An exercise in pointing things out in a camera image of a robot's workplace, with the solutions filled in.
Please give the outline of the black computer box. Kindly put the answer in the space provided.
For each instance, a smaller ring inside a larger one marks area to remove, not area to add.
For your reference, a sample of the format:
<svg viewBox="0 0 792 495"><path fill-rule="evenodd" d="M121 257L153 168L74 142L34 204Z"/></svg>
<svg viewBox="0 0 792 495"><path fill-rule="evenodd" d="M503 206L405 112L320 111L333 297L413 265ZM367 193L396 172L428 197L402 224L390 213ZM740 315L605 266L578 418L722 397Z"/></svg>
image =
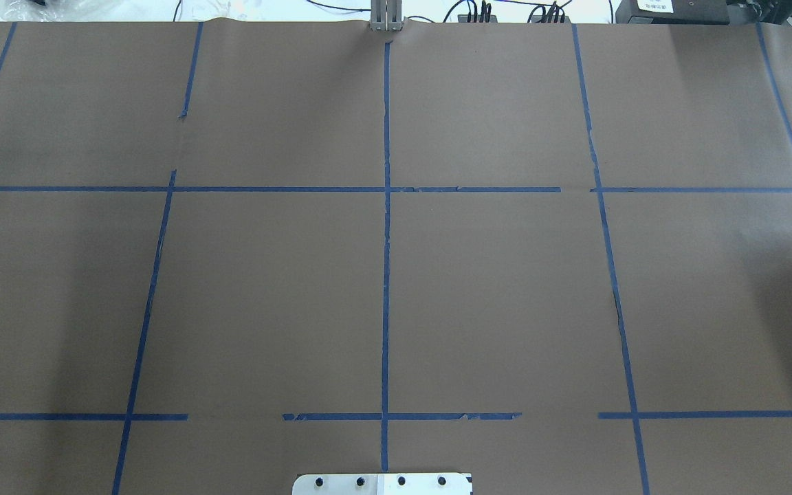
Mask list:
<svg viewBox="0 0 792 495"><path fill-rule="evenodd" d="M617 24L729 25L726 1L621 1Z"/></svg>

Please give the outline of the crumpled clear plastic wrap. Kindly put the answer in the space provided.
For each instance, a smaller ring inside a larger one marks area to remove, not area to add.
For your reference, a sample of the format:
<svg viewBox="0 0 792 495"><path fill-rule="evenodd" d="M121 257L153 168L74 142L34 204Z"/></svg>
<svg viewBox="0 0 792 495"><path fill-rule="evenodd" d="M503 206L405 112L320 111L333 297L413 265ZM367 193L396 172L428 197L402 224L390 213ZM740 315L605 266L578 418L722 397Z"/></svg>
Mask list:
<svg viewBox="0 0 792 495"><path fill-rule="evenodd" d="M29 22L103 20L122 1L6 1L0 19Z"/></svg>

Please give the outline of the aluminium frame post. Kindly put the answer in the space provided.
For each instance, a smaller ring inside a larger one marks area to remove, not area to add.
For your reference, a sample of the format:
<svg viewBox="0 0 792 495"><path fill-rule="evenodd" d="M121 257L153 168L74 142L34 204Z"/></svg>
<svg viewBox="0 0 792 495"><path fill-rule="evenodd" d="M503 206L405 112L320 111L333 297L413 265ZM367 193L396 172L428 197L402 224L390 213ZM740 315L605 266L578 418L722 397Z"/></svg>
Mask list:
<svg viewBox="0 0 792 495"><path fill-rule="evenodd" d="M371 0L370 29L372 32L398 32L404 28L402 0Z"/></svg>

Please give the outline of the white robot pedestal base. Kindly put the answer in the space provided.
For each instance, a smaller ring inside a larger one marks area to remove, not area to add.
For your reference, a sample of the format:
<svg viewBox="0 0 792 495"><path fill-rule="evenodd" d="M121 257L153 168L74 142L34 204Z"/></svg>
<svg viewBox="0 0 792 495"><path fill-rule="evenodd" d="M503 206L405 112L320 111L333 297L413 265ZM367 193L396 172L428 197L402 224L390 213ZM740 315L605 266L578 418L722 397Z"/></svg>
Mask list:
<svg viewBox="0 0 792 495"><path fill-rule="evenodd" d="M307 474L292 494L472 494L472 475L458 472Z"/></svg>

